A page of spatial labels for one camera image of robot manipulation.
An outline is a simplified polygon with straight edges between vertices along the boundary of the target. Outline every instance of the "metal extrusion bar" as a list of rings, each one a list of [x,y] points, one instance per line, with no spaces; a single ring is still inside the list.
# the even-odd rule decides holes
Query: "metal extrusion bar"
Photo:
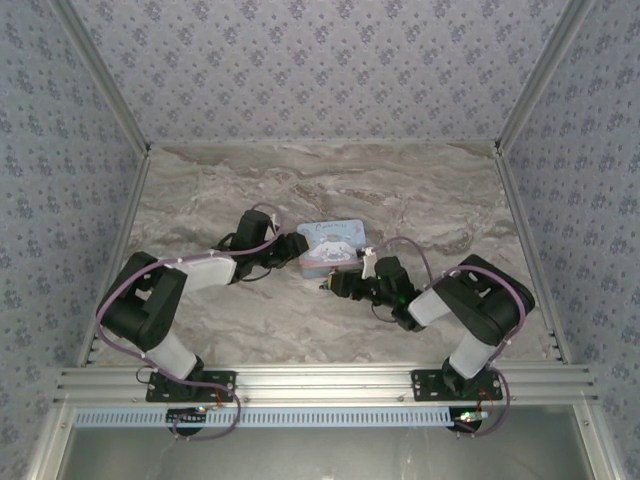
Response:
[[[122,93],[118,90],[115,80],[98,53],[78,12],[69,0],[49,0],[49,5],[69,35],[71,43],[102,92],[104,99],[111,108],[116,120],[118,120],[129,142],[131,142],[131,145],[133,145],[133,148],[135,148],[138,153],[144,153],[146,151],[146,142],[142,130],[140,130]]]
[[[73,407],[54,406],[49,410],[24,478],[28,480],[58,478],[74,419],[75,408]]]
[[[236,393],[251,406],[424,406],[413,400],[411,371],[437,365],[229,366],[238,373]],[[589,367],[561,363],[499,365],[514,405],[573,405],[598,395]],[[62,371],[54,402],[73,406],[148,406],[146,385],[135,367],[73,368]],[[141,379],[148,375],[141,372]],[[429,406],[474,402],[430,402]],[[175,407],[195,403],[171,404]]]
[[[531,233],[529,222],[525,215],[522,200],[520,199],[520,195],[516,188],[513,172],[511,171],[509,162],[501,155],[498,156],[496,164],[498,166],[500,178],[502,179],[502,185],[504,186],[509,207],[511,208],[511,214],[516,224],[516,230],[520,236],[522,250],[524,252],[525,260],[527,261],[527,266],[529,267],[529,272],[531,273],[531,281],[533,282],[533,287],[536,291],[536,295],[538,296],[542,315],[545,322],[547,322],[547,326],[554,332],[554,337],[558,344],[558,350],[560,351],[562,361],[570,363],[571,353],[569,352],[569,344],[564,336],[562,325],[560,324],[560,316],[558,315],[555,302],[551,296],[551,289],[549,288],[547,277],[544,274],[542,262],[538,256],[538,250],[536,249],[535,242],[533,240],[533,234]]]
[[[602,406],[578,404],[573,409],[595,478],[625,480]]]
[[[566,6],[502,127],[498,136],[500,153],[508,153],[513,146],[594,3],[595,0],[571,0]]]
[[[138,169],[136,170],[133,185],[131,186],[131,191],[129,192],[129,198],[127,199],[127,205],[123,213],[122,222],[120,223],[120,228],[116,236],[116,242],[113,247],[113,251],[111,252],[111,257],[109,258],[107,271],[100,285],[100,295],[98,295],[98,300],[96,300],[96,304],[94,306],[94,309],[92,310],[93,312],[97,310],[100,300],[102,299],[102,294],[107,291],[107,288],[109,287],[111,282],[113,282],[113,280],[118,275],[120,268],[122,268],[124,251],[127,247],[127,242],[129,241],[129,234],[131,233],[131,228],[133,227],[133,221],[136,218],[138,202],[140,202],[140,197],[142,196],[142,190],[144,187],[144,182],[147,178],[148,171],[149,155],[145,153],[140,160]],[[92,316],[89,320],[90,326],[85,335],[82,347],[80,348],[80,355],[78,357],[77,363],[81,366],[85,366],[89,361],[91,348],[95,339],[95,328],[93,326],[93,320],[95,320],[95,318]]]

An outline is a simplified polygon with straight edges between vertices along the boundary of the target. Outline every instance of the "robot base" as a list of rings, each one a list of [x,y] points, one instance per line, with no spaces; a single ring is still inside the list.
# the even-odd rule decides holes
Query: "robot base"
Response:
[[[199,372],[198,378],[194,380],[218,383],[234,390],[236,378],[237,374],[232,370],[204,370]],[[223,390],[216,392],[213,388],[187,387],[172,382],[164,375],[156,372],[149,376],[146,400],[149,403],[198,402],[204,404],[217,401],[221,403],[233,402],[231,395]]]
[[[482,370],[474,380],[476,387],[467,396],[458,397],[445,385],[442,370],[413,370],[413,399],[416,402],[486,401],[487,398],[480,394],[480,390],[484,390],[492,400],[502,400],[500,378],[496,373]]]

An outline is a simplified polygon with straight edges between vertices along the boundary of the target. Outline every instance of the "patterned wallpaper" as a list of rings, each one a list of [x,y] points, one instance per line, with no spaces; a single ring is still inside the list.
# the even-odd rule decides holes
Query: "patterned wallpaper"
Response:
[[[72,365],[137,156],[44,1],[0,2],[0,478]]]
[[[74,0],[147,140],[493,139],[566,0]]]
[[[576,362],[640,478],[640,4],[602,0],[509,154]]]

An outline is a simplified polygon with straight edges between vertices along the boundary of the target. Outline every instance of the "marble surface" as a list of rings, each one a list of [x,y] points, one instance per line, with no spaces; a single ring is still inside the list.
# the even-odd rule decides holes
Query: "marble surface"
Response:
[[[491,149],[482,144],[156,147],[127,257],[210,248],[258,201],[280,206],[288,231],[358,218],[370,244],[399,234],[415,239],[434,272],[476,253],[531,287]],[[427,282],[411,246],[397,244],[392,253],[414,284]],[[210,364],[441,362],[462,338],[455,321],[417,334],[382,323],[369,303],[337,298],[319,290],[320,282],[304,280],[295,261],[255,283],[184,295],[177,333]],[[132,362],[97,348],[98,364]],[[544,360],[550,350],[536,309],[504,358]]]

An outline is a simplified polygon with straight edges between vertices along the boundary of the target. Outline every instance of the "purple cable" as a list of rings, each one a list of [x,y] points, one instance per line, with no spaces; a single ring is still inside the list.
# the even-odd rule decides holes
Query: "purple cable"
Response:
[[[127,355],[132,356],[132,357],[141,359],[147,365],[149,365],[150,367],[153,367],[159,373],[161,373],[162,375],[164,375],[165,377],[167,377],[168,379],[170,379],[170,380],[172,380],[172,381],[174,381],[176,383],[181,383],[182,385],[187,385],[187,386],[190,386],[190,387],[213,388],[213,389],[216,389],[216,390],[222,390],[223,392],[227,392],[228,394],[231,395],[231,397],[233,398],[234,402],[238,406],[238,409],[236,411],[236,415],[235,415],[235,417],[233,419],[233,422],[231,422],[231,425],[229,425],[223,431],[221,431],[219,433],[216,433],[216,434],[203,435],[203,436],[199,436],[199,437],[185,437],[185,436],[179,435],[177,433],[177,431],[176,431],[177,423],[174,423],[174,425],[172,426],[172,431],[176,435],[176,438],[179,438],[181,440],[188,440],[188,441],[192,441],[192,442],[194,442],[194,441],[201,442],[201,441],[205,441],[205,440],[214,440],[216,438],[224,437],[225,435],[231,433],[233,430],[235,430],[236,426],[238,425],[238,422],[240,421],[240,414],[241,414],[241,411],[242,411],[242,405],[241,405],[241,402],[240,402],[240,398],[238,397],[238,395],[233,390],[227,388],[226,385],[221,385],[221,384],[218,384],[218,383],[210,383],[210,382],[194,382],[194,381],[191,381],[191,380],[183,380],[181,378],[178,378],[178,377],[172,375],[171,373],[169,373],[169,372],[163,370],[162,368],[160,368],[160,366],[157,363],[155,363],[151,359],[147,358],[144,353],[136,352],[135,350],[131,350],[131,349],[127,348],[127,347],[123,347],[123,346],[118,345],[117,343],[111,341],[105,335],[104,331],[102,330],[102,319],[104,318],[104,315],[107,312],[107,310],[109,309],[109,307],[111,306],[111,304],[115,301],[116,298],[118,298],[118,296],[120,296],[120,294],[122,292],[124,292],[137,279],[139,279],[140,277],[146,275],[147,273],[155,270],[156,268],[160,268],[160,267],[167,266],[167,265],[174,265],[174,264],[177,264],[177,263],[189,263],[189,262],[198,261],[198,260],[206,260],[208,258],[213,258],[213,257],[229,256],[231,254],[233,254],[233,256],[250,255],[252,253],[256,253],[256,252],[259,252],[259,251],[267,248],[269,245],[271,245],[273,242],[275,242],[278,237],[280,237],[282,235],[283,227],[284,227],[284,217],[283,217],[282,212],[280,211],[280,209],[278,207],[276,207],[275,205],[271,205],[269,203],[265,203],[265,202],[256,203],[253,207],[251,207],[251,210],[254,210],[257,207],[263,207],[263,206],[271,208],[273,211],[276,212],[276,215],[278,216],[278,223],[280,225],[279,225],[278,229],[276,230],[275,235],[272,238],[270,238],[269,240],[267,240],[265,243],[260,245],[259,247],[250,248],[249,250],[241,250],[241,251],[237,251],[237,252],[213,252],[213,251],[209,251],[209,252],[205,252],[205,253],[197,253],[197,254],[194,254],[194,255],[187,255],[187,256],[181,257],[181,258],[165,258],[165,259],[162,259],[162,260],[158,260],[157,262],[152,263],[151,265],[147,265],[146,267],[138,270],[136,273],[134,273],[129,278],[127,278],[124,282],[122,282],[122,284],[118,288],[116,288],[113,291],[113,293],[111,295],[109,295],[109,297],[104,301],[104,303],[102,304],[102,307],[100,307],[100,309],[98,310],[98,313],[96,314],[96,324],[95,324],[96,325],[96,334],[98,335],[100,340],[102,340],[104,343],[109,345],[111,348],[114,348],[115,350],[118,350],[119,352],[125,353]]]
[[[513,301],[516,303],[518,307],[518,313],[520,314],[520,318],[518,319],[518,324],[513,330],[511,330],[504,337],[504,340],[502,340],[502,343],[498,346],[496,351],[493,352],[493,355],[489,357],[489,360],[487,361],[487,363],[491,363],[500,356],[500,354],[502,353],[502,350],[504,350],[504,347],[507,346],[509,340],[522,329],[522,327],[524,326],[525,318],[527,317],[527,310],[524,307],[522,298],[520,298],[520,295],[518,294],[518,292],[516,292],[515,288],[509,285],[509,282],[507,282],[505,279],[501,278],[500,276],[496,275],[495,273],[487,270],[486,268],[475,267],[473,265],[457,265],[455,267],[450,268],[449,270],[447,270],[442,274],[441,278],[439,278],[438,280],[433,282],[431,285],[429,285],[425,289],[425,291],[433,288],[433,286],[436,283],[438,283],[440,280],[442,280],[442,278],[446,277],[447,275],[451,275],[452,273],[455,273],[455,272],[475,272],[475,273],[480,273],[486,277],[489,277],[491,280],[499,283],[500,286],[504,287],[504,289],[511,294],[511,297],[513,297]]]
[[[416,250],[418,250],[418,253],[420,254],[420,258],[422,258],[422,262],[424,263],[424,266],[427,269],[427,275],[429,276],[429,281],[431,283],[433,283],[433,274],[431,273],[431,267],[429,266],[429,262],[427,261],[427,257],[424,254],[424,251],[422,250],[422,247],[420,246],[420,244],[418,242],[416,242],[415,240],[412,240],[409,237],[403,237],[403,236],[393,237],[393,238],[390,238],[389,240],[387,240],[386,242],[381,243],[377,247],[374,247],[373,251],[377,252],[378,250],[381,250],[384,247],[386,247],[387,245],[391,245],[394,242],[407,242],[407,243],[410,243],[411,245],[413,245],[414,247],[416,247]]]

